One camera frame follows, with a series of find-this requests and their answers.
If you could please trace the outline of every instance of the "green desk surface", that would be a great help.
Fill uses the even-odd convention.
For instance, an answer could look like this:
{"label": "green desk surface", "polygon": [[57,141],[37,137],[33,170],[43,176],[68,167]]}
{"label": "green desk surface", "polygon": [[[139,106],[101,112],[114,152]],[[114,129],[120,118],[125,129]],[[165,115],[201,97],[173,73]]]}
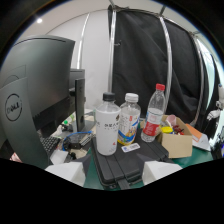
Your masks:
{"label": "green desk surface", "polygon": [[211,152],[193,147],[192,155],[190,157],[178,158],[172,160],[174,163],[178,164],[182,168],[185,168],[191,165],[212,161],[213,158]]}
{"label": "green desk surface", "polygon": [[[104,188],[101,185],[100,180],[98,178],[98,174],[97,174],[96,167],[94,164],[93,156],[91,153],[91,148],[89,149],[88,154],[91,154],[91,161],[90,161],[89,170],[88,170],[88,173],[86,176],[86,181],[85,181],[83,187],[90,188],[90,189],[104,190]],[[185,158],[172,159],[172,160],[174,163],[178,164],[182,168],[185,168],[185,167],[188,167],[188,166],[191,166],[194,164],[212,161],[213,158],[212,158],[212,155],[210,152],[203,151],[203,150],[193,147],[192,156],[185,157]],[[130,187],[131,187],[131,189],[134,189],[134,188],[140,188],[143,186],[144,186],[144,184],[141,181],[141,182],[138,182]]]}

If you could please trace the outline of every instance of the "plastic water bottle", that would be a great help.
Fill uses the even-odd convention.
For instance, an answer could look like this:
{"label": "plastic water bottle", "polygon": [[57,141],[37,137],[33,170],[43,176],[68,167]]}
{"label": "plastic water bottle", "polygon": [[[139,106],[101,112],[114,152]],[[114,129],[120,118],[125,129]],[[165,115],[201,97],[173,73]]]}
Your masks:
{"label": "plastic water bottle", "polygon": [[117,149],[121,109],[114,101],[114,93],[104,93],[103,104],[96,108],[96,145],[104,156],[112,155]]}
{"label": "plastic water bottle", "polygon": [[164,90],[164,85],[156,84],[156,91],[149,101],[145,125],[141,133],[141,138],[145,142],[152,142],[155,139],[157,128],[159,128],[164,113]]}
{"label": "plastic water bottle", "polygon": [[137,94],[127,93],[125,95],[125,101],[126,102],[120,106],[121,118],[117,141],[122,145],[130,145],[135,140],[141,108],[137,104]]}

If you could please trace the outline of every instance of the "white bottle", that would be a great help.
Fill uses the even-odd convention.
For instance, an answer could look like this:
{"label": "white bottle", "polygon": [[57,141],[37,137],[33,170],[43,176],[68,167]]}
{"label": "white bottle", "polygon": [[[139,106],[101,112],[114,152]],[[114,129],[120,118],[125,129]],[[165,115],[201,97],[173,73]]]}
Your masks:
{"label": "white bottle", "polygon": [[121,116],[117,141],[122,145],[130,145],[135,140],[141,108],[137,104],[137,94],[127,93],[125,101],[120,106]]}
{"label": "white bottle", "polygon": [[96,108],[96,145],[104,156],[112,155],[117,149],[121,109],[114,101],[114,93],[104,93],[103,104]]}
{"label": "white bottle", "polygon": [[157,128],[159,128],[164,113],[164,90],[164,85],[156,84],[156,91],[149,101],[145,124],[141,133],[141,138],[145,142],[152,142],[155,139]]}

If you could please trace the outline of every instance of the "yellow object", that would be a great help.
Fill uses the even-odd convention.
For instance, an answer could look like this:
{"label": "yellow object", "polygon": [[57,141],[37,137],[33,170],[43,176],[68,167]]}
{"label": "yellow object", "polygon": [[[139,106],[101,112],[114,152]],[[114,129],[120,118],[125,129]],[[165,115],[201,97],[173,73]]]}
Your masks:
{"label": "yellow object", "polygon": [[163,133],[169,134],[169,133],[173,132],[173,129],[171,127],[163,127],[163,128],[161,128],[161,131]]}

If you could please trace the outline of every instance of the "black tray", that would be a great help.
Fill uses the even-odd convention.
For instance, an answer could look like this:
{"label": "black tray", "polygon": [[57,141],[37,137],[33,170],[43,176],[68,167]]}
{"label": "black tray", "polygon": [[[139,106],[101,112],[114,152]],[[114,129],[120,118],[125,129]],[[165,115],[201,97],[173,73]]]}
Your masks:
{"label": "black tray", "polygon": [[134,141],[139,144],[139,149],[124,153],[121,149],[123,145],[117,143],[117,150],[111,156],[101,155],[97,151],[96,138],[92,138],[92,154],[99,180],[104,189],[114,189],[118,185],[128,189],[130,185],[142,180],[137,154],[148,157],[150,160],[167,161],[168,151],[156,140],[150,143],[142,141],[141,131],[141,129],[137,131]]}

